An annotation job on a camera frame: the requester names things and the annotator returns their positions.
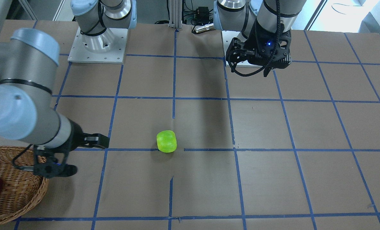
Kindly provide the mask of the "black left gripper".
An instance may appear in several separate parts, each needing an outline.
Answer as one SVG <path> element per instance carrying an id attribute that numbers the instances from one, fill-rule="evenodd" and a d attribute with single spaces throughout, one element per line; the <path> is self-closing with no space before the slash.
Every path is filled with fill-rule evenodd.
<path id="1" fill-rule="evenodd" d="M 282 32 L 276 40 L 276 32 L 269 32 L 255 22 L 246 41 L 232 39 L 225 53 L 225 59 L 234 65 L 247 61 L 253 65 L 265 66 L 275 49 L 272 62 L 263 70 L 263 77 L 267 77 L 274 68 L 285 69 L 291 64 L 290 45 L 291 30 Z"/>

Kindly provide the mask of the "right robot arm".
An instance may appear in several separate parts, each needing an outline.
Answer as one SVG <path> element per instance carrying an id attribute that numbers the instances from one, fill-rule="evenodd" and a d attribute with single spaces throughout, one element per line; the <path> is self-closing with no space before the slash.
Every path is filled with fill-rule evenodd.
<path id="1" fill-rule="evenodd" d="M 0 0 L 0 32 L 10 0 Z M 50 107 L 60 46 L 48 33 L 20 28 L 9 42 L 0 42 L 0 137 L 19 140 L 33 147 L 34 164 L 15 169 L 47 179 L 70 177 L 77 167 L 66 163 L 78 147 L 109 147 L 103 134 L 87 134 L 74 121 Z"/>

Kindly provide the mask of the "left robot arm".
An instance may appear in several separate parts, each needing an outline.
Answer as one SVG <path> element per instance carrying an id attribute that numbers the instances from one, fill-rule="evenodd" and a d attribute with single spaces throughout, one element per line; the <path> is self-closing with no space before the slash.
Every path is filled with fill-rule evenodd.
<path id="1" fill-rule="evenodd" d="M 250 77 L 291 64 L 291 28 L 305 0 L 216 0 L 216 30 L 240 34 L 229 41 L 224 57 L 232 73 Z"/>

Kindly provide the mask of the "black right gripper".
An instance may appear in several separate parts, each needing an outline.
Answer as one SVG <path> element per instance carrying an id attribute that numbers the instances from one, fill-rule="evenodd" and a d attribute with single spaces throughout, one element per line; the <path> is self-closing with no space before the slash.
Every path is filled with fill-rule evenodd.
<path id="1" fill-rule="evenodd" d="M 104 150 L 109 147 L 109 143 L 109 137 L 99 133 L 84 133 L 78 124 L 71 123 L 70 136 L 59 147 L 48 148 L 42 145 L 33 145 L 33 174 L 46 179 L 71 177 L 78 172 L 77 166 L 67 163 L 71 151 L 80 146 Z"/>

